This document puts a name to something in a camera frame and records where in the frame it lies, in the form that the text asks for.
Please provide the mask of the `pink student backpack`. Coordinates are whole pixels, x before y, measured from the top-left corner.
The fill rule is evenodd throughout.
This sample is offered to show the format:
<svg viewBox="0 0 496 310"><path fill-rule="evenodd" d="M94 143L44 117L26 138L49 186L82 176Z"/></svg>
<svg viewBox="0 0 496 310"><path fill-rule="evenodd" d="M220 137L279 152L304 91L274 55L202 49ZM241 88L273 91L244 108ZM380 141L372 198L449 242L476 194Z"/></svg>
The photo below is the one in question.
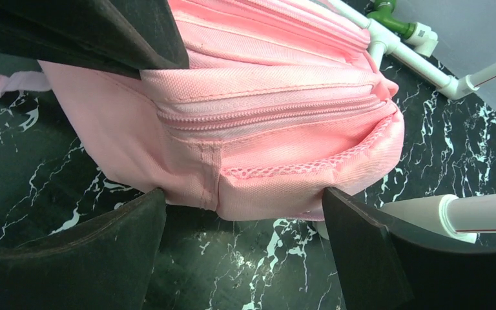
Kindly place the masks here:
<svg viewBox="0 0 496 310"><path fill-rule="evenodd" d="M37 60L6 92L52 91L104 175L226 220L323 220L398 163L404 118L370 36L312 1L167 1L186 69L139 78Z"/></svg>

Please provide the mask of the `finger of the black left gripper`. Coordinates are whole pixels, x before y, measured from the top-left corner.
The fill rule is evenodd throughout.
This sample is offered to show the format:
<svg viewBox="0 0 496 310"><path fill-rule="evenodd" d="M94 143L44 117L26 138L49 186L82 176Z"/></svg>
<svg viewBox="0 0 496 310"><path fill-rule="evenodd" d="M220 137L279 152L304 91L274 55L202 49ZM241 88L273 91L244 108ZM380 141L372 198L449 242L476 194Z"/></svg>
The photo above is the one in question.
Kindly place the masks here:
<svg viewBox="0 0 496 310"><path fill-rule="evenodd" d="M136 79L189 66L167 1L0 0L0 53Z"/></svg>

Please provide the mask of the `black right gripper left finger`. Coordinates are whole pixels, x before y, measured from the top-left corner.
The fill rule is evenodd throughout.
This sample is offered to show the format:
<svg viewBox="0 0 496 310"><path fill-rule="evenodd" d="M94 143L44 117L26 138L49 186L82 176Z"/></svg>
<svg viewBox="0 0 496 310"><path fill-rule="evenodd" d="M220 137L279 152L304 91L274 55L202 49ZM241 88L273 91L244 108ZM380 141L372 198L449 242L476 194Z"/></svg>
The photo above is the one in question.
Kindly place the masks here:
<svg viewBox="0 0 496 310"><path fill-rule="evenodd" d="M0 248L0 309L141 309L166 220L154 189L67 230Z"/></svg>

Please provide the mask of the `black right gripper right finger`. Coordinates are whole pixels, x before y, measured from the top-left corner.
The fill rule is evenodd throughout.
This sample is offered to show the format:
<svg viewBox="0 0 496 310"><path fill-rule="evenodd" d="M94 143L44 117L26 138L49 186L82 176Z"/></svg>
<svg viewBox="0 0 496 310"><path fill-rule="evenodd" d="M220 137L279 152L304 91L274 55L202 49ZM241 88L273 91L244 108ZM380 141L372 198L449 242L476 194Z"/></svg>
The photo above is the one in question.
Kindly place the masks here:
<svg viewBox="0 0 496 310"><path fill-rule="evenodd" d="M322 207L347 309L496 309L496 247L425 230L334 187Z"/></svg>

